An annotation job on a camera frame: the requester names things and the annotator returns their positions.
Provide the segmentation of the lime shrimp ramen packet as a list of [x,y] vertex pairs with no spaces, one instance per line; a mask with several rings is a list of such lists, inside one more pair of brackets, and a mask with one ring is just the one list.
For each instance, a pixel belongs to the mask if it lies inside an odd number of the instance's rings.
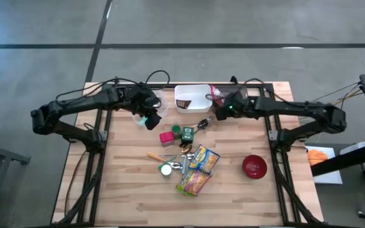
[[198,196],[204,185],[212,178],[200,170],[188,170],[176,186],[179,192],[188,196]]

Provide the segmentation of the green lid spice jar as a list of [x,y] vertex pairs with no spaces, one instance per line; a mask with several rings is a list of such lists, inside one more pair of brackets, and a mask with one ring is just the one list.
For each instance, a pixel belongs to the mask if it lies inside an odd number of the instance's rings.
[[173,124],[171,127],[171,131],[174,135],[174,139],[178,140],[181,138],[181,134],[182,134],[182,127],[179,124]]

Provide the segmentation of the clear plastic bin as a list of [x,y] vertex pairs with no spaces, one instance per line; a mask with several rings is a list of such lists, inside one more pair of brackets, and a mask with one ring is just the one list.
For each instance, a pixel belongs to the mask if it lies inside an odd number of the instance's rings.
[[[166,117],[168,114],[168,109],[169,109],[169,104],[168,101],[166,100],[166,97],[164,95],[164,93],[162,91],[153,91],[154,94],[161,100],[161,106],[159,108],[157,108],[157,114],[159,116]],[[132,119],[135,121],[136,124],[138,124],[138,122],[142,119],[142,117],[140,117],[139,115],[133,115]]]

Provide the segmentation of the yellow blue ramen packet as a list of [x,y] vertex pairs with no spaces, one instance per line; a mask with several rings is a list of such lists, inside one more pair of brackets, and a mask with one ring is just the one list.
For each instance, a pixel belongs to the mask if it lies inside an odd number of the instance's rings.
[[205,174],[211,174],[212,169],[219,161],[220,155],[212,150],[199,145],[195,151],[188,168],[190,170],[199,170]]

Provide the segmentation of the orange object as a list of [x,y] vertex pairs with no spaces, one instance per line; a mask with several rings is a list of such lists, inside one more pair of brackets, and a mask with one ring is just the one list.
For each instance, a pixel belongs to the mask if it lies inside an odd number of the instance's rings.
[[309,149],[307,152],[307,158],[309,161],[309,165],[313,166],[326,161],[328,159],[328,156],[320,150]]

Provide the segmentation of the dark metal spoon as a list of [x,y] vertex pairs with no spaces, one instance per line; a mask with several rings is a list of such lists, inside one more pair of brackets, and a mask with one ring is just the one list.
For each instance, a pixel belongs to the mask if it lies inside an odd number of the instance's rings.
[[194,133],[197,133],[200,130],[205,130],[207,127],[208,127],[208,120],[207,119],[203,119],[196,126],[196,130],[194,131]]

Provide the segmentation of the silver metal spoon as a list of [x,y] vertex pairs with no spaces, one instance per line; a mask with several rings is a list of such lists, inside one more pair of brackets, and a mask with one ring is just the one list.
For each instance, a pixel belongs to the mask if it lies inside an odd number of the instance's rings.
[[189,160],[194,157],[194,153],[180,154],[180,155],[160,155],[162,158],[172,158],[172,157],[187,157]]

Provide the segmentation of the blue handled spoon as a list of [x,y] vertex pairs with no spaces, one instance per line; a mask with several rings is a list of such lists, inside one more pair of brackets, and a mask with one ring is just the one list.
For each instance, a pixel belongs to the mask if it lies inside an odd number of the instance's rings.
[[184,160],[182,163],[182,169],[181,169],[181,173],[184,175],[187,171],[187,167],[189,165],[189,162],[191,161],[192,157],[189,155],[184,155]]

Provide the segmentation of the white sheet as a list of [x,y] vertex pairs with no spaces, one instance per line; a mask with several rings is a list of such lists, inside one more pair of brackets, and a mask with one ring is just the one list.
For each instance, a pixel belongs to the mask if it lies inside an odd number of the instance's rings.
[[[318,146],[306,146],[308,151],[310,150],[316,150],[324,153],[328,159],[335,157],[335,152],[333,148],[327,148],[327,147],[318,147]],[[333,171],[327,174],[314,176],[314,182],[316,184],[343,184],[342,177],[340,175],[340,172]]]

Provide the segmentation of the red white snack packet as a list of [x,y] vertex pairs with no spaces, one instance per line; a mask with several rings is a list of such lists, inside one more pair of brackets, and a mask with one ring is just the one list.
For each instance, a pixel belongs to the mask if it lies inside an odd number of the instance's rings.
[[222,106],[224,103],[224,95],[214,85],[210,85],[210,94],[206,95],[207,99],[212,100],[218,106]]

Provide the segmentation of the smoked paprika tin red lid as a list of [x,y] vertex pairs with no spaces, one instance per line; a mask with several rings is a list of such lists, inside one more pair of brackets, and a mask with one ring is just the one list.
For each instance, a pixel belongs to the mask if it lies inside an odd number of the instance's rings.
[[159,134],[160,144],[163,147],[173,145],[175,143],[174,133],[172,131]]

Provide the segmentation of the red bowl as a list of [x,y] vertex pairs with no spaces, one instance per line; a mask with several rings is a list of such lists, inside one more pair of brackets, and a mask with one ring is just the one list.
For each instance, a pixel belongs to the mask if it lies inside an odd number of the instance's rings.
[[249,155],[242,162],[242,171],[251,179],[261,179],[267,173],[267,164],[261,156]]

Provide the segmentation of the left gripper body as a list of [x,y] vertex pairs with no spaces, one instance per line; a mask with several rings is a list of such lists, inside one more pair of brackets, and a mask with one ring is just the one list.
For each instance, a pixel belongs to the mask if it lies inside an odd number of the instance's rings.
[[161,99],[149,88],[142,85],[135,85],[127,91],[130,104],[127,111],[133,115],[151,116],[161,107]]

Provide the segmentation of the dark green rectangular tin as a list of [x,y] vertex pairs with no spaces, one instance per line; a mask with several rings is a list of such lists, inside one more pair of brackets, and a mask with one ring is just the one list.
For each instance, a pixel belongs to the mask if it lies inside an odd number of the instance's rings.
[[181,142],[183,144],[192,144],[195,130],[193,127],[183,127],[181,132]]

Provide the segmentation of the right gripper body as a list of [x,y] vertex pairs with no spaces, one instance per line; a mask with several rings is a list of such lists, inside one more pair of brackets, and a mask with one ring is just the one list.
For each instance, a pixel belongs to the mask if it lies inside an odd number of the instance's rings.
[[217,120],[232,118],[255,118],[254,103],[255,96],[243,96],[239,93],[229,93],[220,98],[221,104],[215,108]]

